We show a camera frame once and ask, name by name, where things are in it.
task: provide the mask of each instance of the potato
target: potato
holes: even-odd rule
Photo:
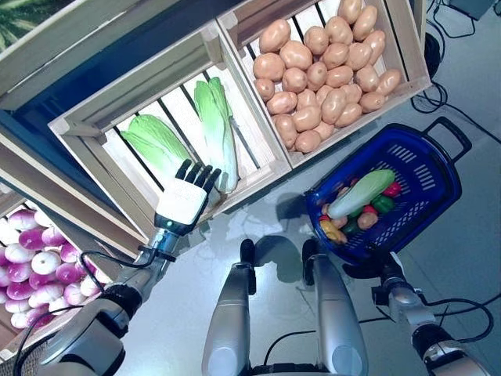
[[[326,84],[333,88],[340,88],[346,85],[353,78],[353,70],[346,65],[331,69],[327,71]]]
[[[332,87],[324,85],[316,92],[316,102],[319,106],[322,106],[323,101],[326,100],[327,94],[329,94],[332,89]]]
[[[341,0],[337,15],[350,25],[353,24],[362,11],[362,0]]]
[[[363,43],[369,45],[373,50],[370,54],[369,64],[374,65],[386,46],[386,34],[384,31],[375,30],[364,39]]]
[[[309,48],[297,41],[288,41],[280,49],[280,57],[287,68],[299,68],[303,71],[306,71],[313,61]]]
[[[296,142],[297,132],[292,116],[289,114],[276,115],[273,117],[273,122],[285,147],[287,149],[293,147]]]
[[[357,219],[361,230],[368,230],[377,223],[377,215],[374,213],[362,213]]]
[[[348,58],[345,64],[352,70],[358,71],[367,65],[372,53],[373,50],[369,45],[364,43],[352,43],[348,49]]]
[[[320,124],[313,130],[317,132],[320,135],[320,139],[324,141],[332,136],[332,134],[334,133],[334,126],[328,125],[326,122],[321,121]]]
[[[267,78],[258,78],[254,81],[254,86],[265,102],[269,101],[275,94],[275,84]]]
[[[322,112],[318,106],[307,106],[292,115],[294,125],[298,132],[309,131],[316,128],[322,119]]]
[[[287,69],[282,77],[282,88],[285,92],[302,92],[307,83],[306,73],[299,68]]]
[[[322,103],[322,120],[334,124],[346,106],[346,94],[341,89],[332,89]]]
[[[296,110],[302,110],[307,106],[318,106],[315,93],[310,89],[305,89],[303,92],[297,94]]]
[[[334,126],[336,128],[346,127],[360,118],[360,116],[362,116],[362,106],[358,103],[347,103],[341,116],[334,123]]]
[[[379,77],[379,85],[376,88],[376,92],[384,96],[389,95],[393,92],[393,90],[395,90],[401,79],[402,74],[400,73],[400,70],[388,69]]]
[[[362,98],[362,90],[357,84],[343,85],[341,88],[346,94],[346,103],[358,103]]]
[[[355,25],[353,25],[353,38],[357,42],[363,41],[372,31],[377,20],[377,8],[373,5],[368,5],[360,13]]]
[[[330,43],[344,43],[350,45],[353,42],[353,33],[350,25],[341,17],[331,17],[326,24],[326,33]]]
[[[320,26],[312,26],[305,33],[305,45],[314,55],[322,55],[329,45],[329,35]]]
[[[290,25],[285,20],[273,21],[259,37],[261,53],[277,52],[290,40]]]
[[[323,62],[317,61],[308,68],[306,76],[308,77],[308,89],[316,92],[326,83],[327,67]]]
[[[348,46],[343,43],[333,43],[327,47],[321,60],[326,65],[327,69],[334,69],[344,63],[347,58]]]
[[[386,102],[386,97],[378,92],[368,92],[362,96],[360,99],[360,106],[362,106],[362,112],[367,114],[375,110],[379,110]]]
[[[319,147],[321,142],[322,140],[317,132],[304,131],[297,136],[296,143],[294,145],[297,151],[309,153]]]
[[[336,227],[337,229],[340,229],[346,223],[348,223],[348,217],[345,215],[344,217],[341,217],[338,219],[331,219],[330,222],[334,225],[334,227]]]
[[[367,64],[359,70],[355,76],[355,82],[359,84],[360,88],[364,92],[373,92],[377,89],[379,85],[379,77],[377,76],[374,67],[370,64]]]
[[[286,114],[291,112],[297,104],[295,92],[276,92],[275,95],[266,103],[268,112],[272,115]]]
[[[269,52],[259,55],[254,60],[252,71],[256,78],[267,78],[277,82],[282,79],[283,72],[285,72],[285,63],[276,53]]]

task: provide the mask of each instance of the basket handle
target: basket handle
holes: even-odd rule
[[[428,128],[424,129],[423,134],[426,137],[430,138],[429,133],[430,133],[431,129],[435,128],[439,124],[446,127],[457,138],[457,140],[463,146],[463,149],[454,158],[451,158],[452,162],[455,164],[459,159],[461,159],[461,157],[464,154],[466,154],[468,151],[471,150],[473,145],[472,145],[470,139],[467,138],[467,135],[465,135],[463,133],[463,131],[461,129],[459,129],[459,127],[457,125],[455,125],[448,118],[443,117],[443,116],[437,118],[437,120],[435,120]]]

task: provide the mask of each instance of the red pepper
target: red pepper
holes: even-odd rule
[[[383,191],[384,196],[395,197],[402,191],[402,186],[397,182],[390,184],[386,190]]]
[[[363,213],[373,213],[373,214],[377,215],[377,210],[372,205],[364,206],[362,212]]]

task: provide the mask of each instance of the green pepper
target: green pepper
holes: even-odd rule
[[[354,212],[348,214],[348,218],[357,218],[360,214],[362,214],[363,206]]]
[[[357,224],[357,218],[350,219],[341,230],[346,237],[354,236],[358,231],[360,231],[359,225]]]
[[[395,207],[395,202],[390,197],[381,194],[374,198],[371,204],[381,214],[386,214]]]

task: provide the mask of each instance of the grey floor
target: grey floor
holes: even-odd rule
[[[467,30],[458,13],[444,10],[441,20],[451,33]],[[501,19],[492,10],[477,23],[474,37],[447,40],[447,53],[435,80],[449,90],[450,103],[501,136]],[[448,297],[484,301],[500,289],[501,146],[453,112],[443,111],[472,139],[473,150],[457,164],[463,196],[401,253],[407,277],[430,300]],[[214,304],[229,267],[236,262],[242,239],[258,242],[258,293],[250,298],[250,361],[260,364],[274,339],[289,331],[315,328],[314,298],[301,282],[300,249],[310,237],[301,195],[350,151],[384,125],[397,121],[423,129],[438,114],[422,115],[409,103],[390,111],[349,143],[332,150],[307,170],[277,186],[248,206],[220,215],[189,239],[151,299],[137,313],[124,338],[128,355],[117,374],[139,376],[197,375]],[[455,144],[437,134],[449,150]],[[370,299],[376,280],[346,279],[359,319],[379,316]],[[488,338],[468,345],[494,375],[501,370],[501,302],[490,305],[496,325]],[[445,320],[457,338],[476,335],[485,327],[480,313]],[[363,334],[372,376],[425,375],[409,335],[390,322],[365,324]],[[315,362],[315,335],[288,338],[270,362]]]

